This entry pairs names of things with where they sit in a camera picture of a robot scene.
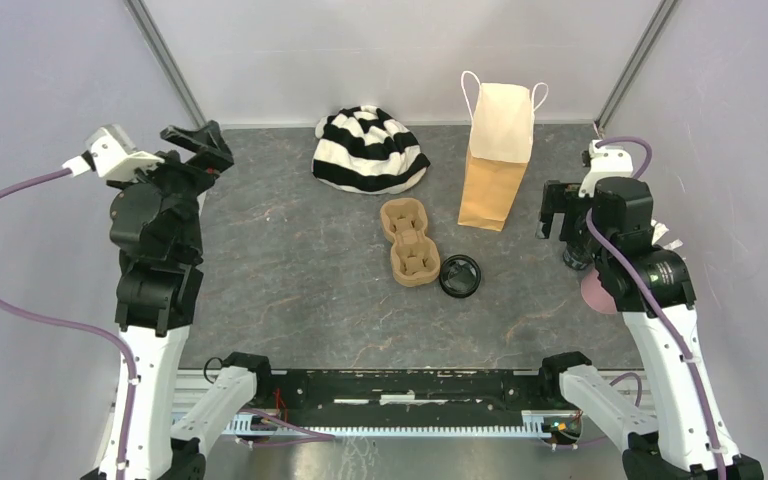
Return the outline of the black coffee cup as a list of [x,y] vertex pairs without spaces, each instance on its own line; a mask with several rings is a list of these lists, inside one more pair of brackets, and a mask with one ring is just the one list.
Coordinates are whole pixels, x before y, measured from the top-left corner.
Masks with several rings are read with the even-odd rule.
[[593,257],[586,242],[570,241],[562,253],[564,264],[572,270],[583,271],[593,264]]

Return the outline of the brown cardboard cup carrier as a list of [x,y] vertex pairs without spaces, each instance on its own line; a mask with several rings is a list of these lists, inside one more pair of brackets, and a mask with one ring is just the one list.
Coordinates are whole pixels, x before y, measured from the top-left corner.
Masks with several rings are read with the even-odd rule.
[[435,281],[441,259],[435,242],[428,237],[429,219],[424,205],[415,198],[398,198],[380,208],[383,232],[391,243],[393,277],[405,287]]

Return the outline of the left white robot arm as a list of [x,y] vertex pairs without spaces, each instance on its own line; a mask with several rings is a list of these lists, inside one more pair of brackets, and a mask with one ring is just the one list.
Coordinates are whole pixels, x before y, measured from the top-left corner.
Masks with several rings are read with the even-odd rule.
[[94,479],[200,479],[237,412],[274,394],[268,359],[234,352],[196,404],[172,417],[203,281],[199,199],[234,159],[215,121],[196,130],[170,126],[160,136],[171,149],[149,153],[119,125],[105,125],[81,157],[84,170],[116,190],[109,237],[119,251],[115,323],[124,347],[114,426]]

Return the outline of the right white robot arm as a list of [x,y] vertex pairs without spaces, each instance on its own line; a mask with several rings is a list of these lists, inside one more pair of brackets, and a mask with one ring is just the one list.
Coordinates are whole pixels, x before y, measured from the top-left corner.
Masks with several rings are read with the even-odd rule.
[[547,238],[562,217],[565,263],[595,268],[634,339],[654,415],[624,399],[579,352],[544,359],[538,396],[589,417],[620,452],[629,479],[760,479],[760,462],[739,450],[719,412],[689,269],[655,243],[653,207],[649,186],[634,178],[607,177],[592,187],[550,180],[538,236]]

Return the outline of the white wrapped straws bundle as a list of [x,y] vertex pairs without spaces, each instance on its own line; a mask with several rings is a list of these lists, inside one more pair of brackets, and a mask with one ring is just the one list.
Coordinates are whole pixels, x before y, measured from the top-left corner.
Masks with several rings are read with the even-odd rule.
[[651,221],[651,226],[653,227],[653,246],[659,246],[665,250],[675,251],[684,245],[684,242],[678,237],[670,241],[664,239],[670,232],[670,229],[664,223],[653,219]]

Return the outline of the brown paper bag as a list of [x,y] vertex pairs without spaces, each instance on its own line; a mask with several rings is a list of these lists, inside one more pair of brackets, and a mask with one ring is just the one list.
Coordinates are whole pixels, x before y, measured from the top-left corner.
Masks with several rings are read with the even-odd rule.
[[458,224],[499,232],[528,168],[535,114],[549,86],[482,82],[469,70],[461,73],[460,86],[470,135]]

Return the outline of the pink straw holder cup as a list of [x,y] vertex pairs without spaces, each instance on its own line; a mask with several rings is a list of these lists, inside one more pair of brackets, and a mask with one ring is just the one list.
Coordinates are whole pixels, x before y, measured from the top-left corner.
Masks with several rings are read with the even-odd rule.
[[582,279],[580,293],[584,302],[594,311],[614,315],[617,308],[613,297],[602,287],[598,271],[591,269]]

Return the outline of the black white striped cloth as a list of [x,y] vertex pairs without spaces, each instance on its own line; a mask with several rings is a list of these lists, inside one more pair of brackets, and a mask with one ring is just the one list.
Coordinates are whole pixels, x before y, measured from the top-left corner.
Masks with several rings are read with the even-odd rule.
[[416,186],[431,166],[414,133],[377,106],[325,116],[314,135],[311,173],[341,191],[400,194]]

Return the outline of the left aluminium frame post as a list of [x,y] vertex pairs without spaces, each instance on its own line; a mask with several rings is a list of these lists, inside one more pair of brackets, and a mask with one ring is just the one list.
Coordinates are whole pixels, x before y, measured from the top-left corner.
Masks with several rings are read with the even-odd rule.
[[124,0],[124,4],[190,120],[195,125],[205,123],[207,119],[146,2],[143,0]]

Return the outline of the aluminium frame post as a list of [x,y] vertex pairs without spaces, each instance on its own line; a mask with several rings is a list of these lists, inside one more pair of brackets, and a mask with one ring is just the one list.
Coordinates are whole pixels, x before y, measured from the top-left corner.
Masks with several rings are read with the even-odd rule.
[[205,123],[207,119],[146,2],[143,0],[124,0],[124,4],[190,120],[195,125]]
[[598,134],[604,134],[606,126],[614,117],[620,104],[633,85],[638,73],[657,44],[664,28],[680,4],[680,0],[660,0],[658,2],[652,17],[632,50],[629,59],[623,67],[620,76],[608,95],[599,115],[594,121],[594,126]]

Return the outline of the right aluminium frame post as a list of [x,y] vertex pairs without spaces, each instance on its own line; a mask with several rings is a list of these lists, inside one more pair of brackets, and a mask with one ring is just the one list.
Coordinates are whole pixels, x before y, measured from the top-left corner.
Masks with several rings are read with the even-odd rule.
[[620,104],[633,85],[638,73],[657,44],[664,28],[680,4],[680,0],[660,0],[658,2],[652,17],[632,50],[629,59],[623,67],[620,76],[608,95],[599,115],[594,121],[594,126],[598,134],[604,134],[606,126],[614,117]]

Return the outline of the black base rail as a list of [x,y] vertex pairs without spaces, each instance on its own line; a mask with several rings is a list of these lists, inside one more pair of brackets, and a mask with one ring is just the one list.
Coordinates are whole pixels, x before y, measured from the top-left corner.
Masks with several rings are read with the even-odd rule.
[[247,409],[314,429],[515,426],[523,413],[577,408],[537,370],[288,369],[235,410]]

